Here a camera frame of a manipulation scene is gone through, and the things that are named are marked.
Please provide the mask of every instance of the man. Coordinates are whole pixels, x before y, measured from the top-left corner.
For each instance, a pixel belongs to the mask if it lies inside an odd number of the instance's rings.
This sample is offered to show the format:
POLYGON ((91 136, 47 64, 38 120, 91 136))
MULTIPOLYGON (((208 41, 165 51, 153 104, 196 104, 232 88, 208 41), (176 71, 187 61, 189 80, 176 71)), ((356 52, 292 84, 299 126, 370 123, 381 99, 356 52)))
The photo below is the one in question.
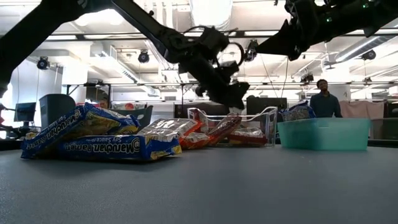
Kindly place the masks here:
POLYGON ((107 97, 102 98, 102 100, 99 102, 99 107, 103 109, 108 109, 108 99, 107 97))
POLYGON ((317 81, 320 93, 311 97, 310 106, 317 118, 331 118, 333 114, 336 118, 342 118, 340 104, 337 97, 328 91, 328 82, 324 79, 317 81))

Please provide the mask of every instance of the desk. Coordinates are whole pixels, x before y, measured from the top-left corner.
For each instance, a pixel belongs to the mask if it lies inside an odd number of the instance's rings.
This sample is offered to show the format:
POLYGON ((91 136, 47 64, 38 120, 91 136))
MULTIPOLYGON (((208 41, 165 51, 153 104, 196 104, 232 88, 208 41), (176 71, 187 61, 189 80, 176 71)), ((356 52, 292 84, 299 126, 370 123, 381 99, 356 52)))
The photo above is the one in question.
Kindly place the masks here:
POLYGON ((150 164, 0 152, 0 223, 398 223, 398 149, 206 149, 150 164))

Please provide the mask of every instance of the wall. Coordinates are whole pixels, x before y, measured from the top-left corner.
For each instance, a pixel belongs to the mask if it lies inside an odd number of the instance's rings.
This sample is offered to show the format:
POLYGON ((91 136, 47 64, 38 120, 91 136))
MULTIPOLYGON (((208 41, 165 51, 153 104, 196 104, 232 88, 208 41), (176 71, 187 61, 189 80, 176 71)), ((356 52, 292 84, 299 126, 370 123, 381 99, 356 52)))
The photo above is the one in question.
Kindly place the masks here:
MULTIPOLYGON (((15 108, 16 103, 37 102, 34 122, 36 126, 41 126, 39 99, 49 93, 61 93, 62 75, 52 70, 39 70, 36 64, 28 60, 23 61, 12 73, 11 86, 6 96, 10 99, 3 99, 3 103, 8 108, 15 108)), ((2 117, 6 120, 5 125, 15 127, 22 123, 14 123, 14 112, 3 111, 2 117)))

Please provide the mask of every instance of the ceiling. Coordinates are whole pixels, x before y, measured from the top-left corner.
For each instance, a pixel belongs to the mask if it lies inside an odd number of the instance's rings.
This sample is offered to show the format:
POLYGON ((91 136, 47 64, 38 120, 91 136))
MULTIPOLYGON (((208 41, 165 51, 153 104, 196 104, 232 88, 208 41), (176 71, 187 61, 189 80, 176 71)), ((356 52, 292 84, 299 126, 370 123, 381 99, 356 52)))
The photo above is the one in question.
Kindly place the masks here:
MULTIPOLYGON (((210 0, 191 0, 192 2, 203 1, 209 2, 210 0)), ((154 17, 159 16, 158 9, 162 9, 162 22, 168 26, 172 26, 178 31, 185 31, 193 25, 192 12, 188 0, 172 0, 172 10, 169 10, 170 2, 168 1, 150 1, 141 0, 140 4, 145 5, 145 10, 148 10, 149 5, 153 5, 154 17)), ((4 34, 11 29, 18 21, 30 12, 39 1, 15 1, 12 0, 0 2, 0 33, 4 34)), ((215 12, 207 12, 207 14, 218 14, 215 12)), ((239 30, 278 30, 283 21, 290 16, 284 10, 284 2, 279 1, 278 6, 274 6, 274 1, 261 1, 261 0, 234 0, 231 10, 231 17, 229 25, 226 29, 238 28, 239 30)), ((393 21, 386 27, 391 28, 398 25, 398 21, 393 21)), ((111 25, 103 19, 97 22, 91 22, 86 26, 79 26, 79 23, 69 22, 60 26, 54 34, 104 34, 104 37, 109 37, 111 34, 132 33, 138 32, 130 23, 123 21, 120 25, 111 25)), ((257 39, 258 42, 263 42, 266 39, 257 39)), ((325 74, 325 68, 322 63, 333 58, 336 54, 349 51, 360 45, 366 43, 369 39, 363 37, 338 37, 331 42, 324 44, 317 44, 312 46, 305 54, 304 57, 288 62, 286 57, 280 55, 258 55, 252 62, 245 62, 241 65, 240 71, 234 75, 240 81, 255 82, 299 82, 300 77, 308 72, 312 72, 315 80, 318 80, 325 74)), ((231 41, 238 42, 243 47, 246 47, 250 39, 231 39, 231 41)), ((113 68, 111 64, 106 62, 103 58, 95 57, 91 52, 81 52, 82 46, 87 45, 101 45, 104 49, 112 46, 117 51, 117 60, 127 67, 140 82, 161 83, 164 82, 164 77, 167 74, 161 75, 160 70, 164 68, 157 60, 156 52, 150 50, 150 46, 146 40, 102 40, 102 41, 84 41, 84 42, 45 42, 39 49, 63 49, 69 50, 73 54, 82 58, 84 63, 87 63, 89 69, 88 78, 100 78, 108 83, 131 83, 131 80, 120 74, 117 69, 113 68), (148 50, 149 62, 139 63, 138 55, 142 49, 148 50)), ((371 77, 372 81, 390 81, 398 80, 398 73, 393 70, 396 66, 398 51, 398 39, 392 38, 391 40, 374 48, 377 54, 374 60, 358 60, 351 59, 347 62, 334 65, 338 71, 343 71, 344 75, 336 76, 333 82, 347 82, 359 81, 361 82, 365 76, 371 77)), ((239 60, 239 49, 236 46, 229 46, 221 55, 221 61, 239 60)), ((167 68, 176 68, 176 66, 166 65, 167 68)), ((168 78, 167 82, 188 82, 192 79, 187 76, 184 80, 175 80, 168 78)), ((376 90, 383 90, 388 86, 378 86, 376 90)), ((273 87, 262 86, 255 87, 256 90, 268 90, 266 95, 271 96, 274 92, 270 88, 281 89, 282 85, 275 85, 273 87)), ((300 85, 290 85, 288 91, 295 93, 302 90, 300 85)), ((142 91, 139 88, 115 88, 114 91, 142 91)))

